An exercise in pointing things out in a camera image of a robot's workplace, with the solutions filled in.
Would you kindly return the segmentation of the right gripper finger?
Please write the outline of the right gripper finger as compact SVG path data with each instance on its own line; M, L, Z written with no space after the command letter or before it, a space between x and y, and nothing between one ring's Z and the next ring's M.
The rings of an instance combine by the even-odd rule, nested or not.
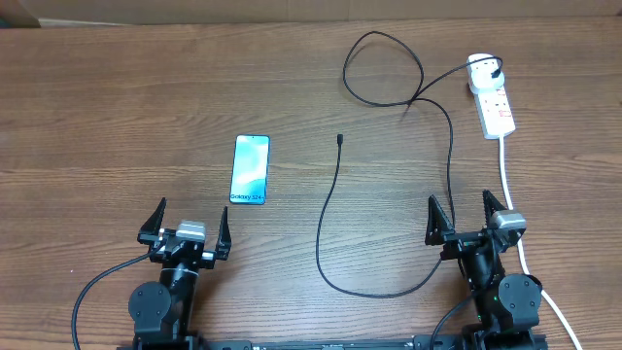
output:
M442 245L455 229L434 195L428 199L428 213L425 244Z
M505 225L505 215L508 210L489 191L482 192L486 226L488 228L502 228Z

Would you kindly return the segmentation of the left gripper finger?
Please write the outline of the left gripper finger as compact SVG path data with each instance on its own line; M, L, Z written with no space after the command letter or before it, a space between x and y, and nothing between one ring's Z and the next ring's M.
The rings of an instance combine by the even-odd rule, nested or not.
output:
M163 197L154 213L150 218L141 226L139 234L158 235L161 229L161 223L164 216L164 210L166 207L166 198Z
M219 261L226 261L231 249L231 236L228 226L228 209L225 206L222 213L219 237L216 245L216 259Z

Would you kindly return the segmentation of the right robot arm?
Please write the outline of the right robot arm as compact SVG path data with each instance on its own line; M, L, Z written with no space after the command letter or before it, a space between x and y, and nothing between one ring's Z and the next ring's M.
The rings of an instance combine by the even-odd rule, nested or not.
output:
M431 349L545 349L543 335L532 328L539 324L541 282L531 274L507 274L501 254L516 246L526 231L521 213L504 207L489 192L482 193L486 225L479 231L458 233L435 196L429 197L425 243L440 245L443 261L456 260L468 283L470 295L438 322L428 346ZM459 334L441 336L444 324L472 303L476 324Z

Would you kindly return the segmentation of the Samsung Galaxy smartphone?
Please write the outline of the Samsung Galaxy smartphone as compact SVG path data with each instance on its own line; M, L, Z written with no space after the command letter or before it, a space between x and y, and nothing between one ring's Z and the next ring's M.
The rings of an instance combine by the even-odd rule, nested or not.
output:
M241 134L235 139L229 201L263 205L266 201L270 138Z

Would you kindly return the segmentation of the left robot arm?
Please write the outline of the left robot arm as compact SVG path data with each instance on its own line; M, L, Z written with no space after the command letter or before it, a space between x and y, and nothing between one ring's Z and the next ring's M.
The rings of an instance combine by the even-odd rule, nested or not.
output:
M159 279L138 286L130 295L128 313L134 322L134 349L206 349L206 340L190 330L197 279L201 269L225 261L231 249L227 212L212 250L204 248L207 228L183 220L177 228L161 226L166 200L141 226L137 241L149 247L148 258L159 263Z

